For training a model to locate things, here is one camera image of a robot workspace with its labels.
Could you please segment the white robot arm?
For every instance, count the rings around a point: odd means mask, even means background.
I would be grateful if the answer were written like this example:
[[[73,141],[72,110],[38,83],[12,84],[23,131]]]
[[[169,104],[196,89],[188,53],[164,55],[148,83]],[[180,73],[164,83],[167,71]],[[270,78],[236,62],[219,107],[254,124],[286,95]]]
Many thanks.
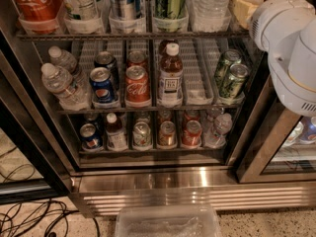
[[[238,23],[268,54],[278,98],[306,117],[316,115],[316,13],[306,0],[233,0]]]

